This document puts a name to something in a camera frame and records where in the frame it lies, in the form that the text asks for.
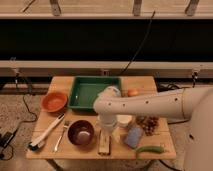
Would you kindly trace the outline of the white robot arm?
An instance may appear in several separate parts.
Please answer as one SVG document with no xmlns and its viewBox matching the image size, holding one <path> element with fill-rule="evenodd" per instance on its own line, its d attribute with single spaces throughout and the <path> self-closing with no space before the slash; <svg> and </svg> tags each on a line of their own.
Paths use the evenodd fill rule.
<svg viewBox="0 0 213 171">
<path fill-rule="evenodd" d="M 113 131 L 118 115 L 189 119 L 184 171 L 213 171 L 213 87 L 195 87 L 121 97 L 107 87 L 93 104 L 103 129 Z"/>
</svg>

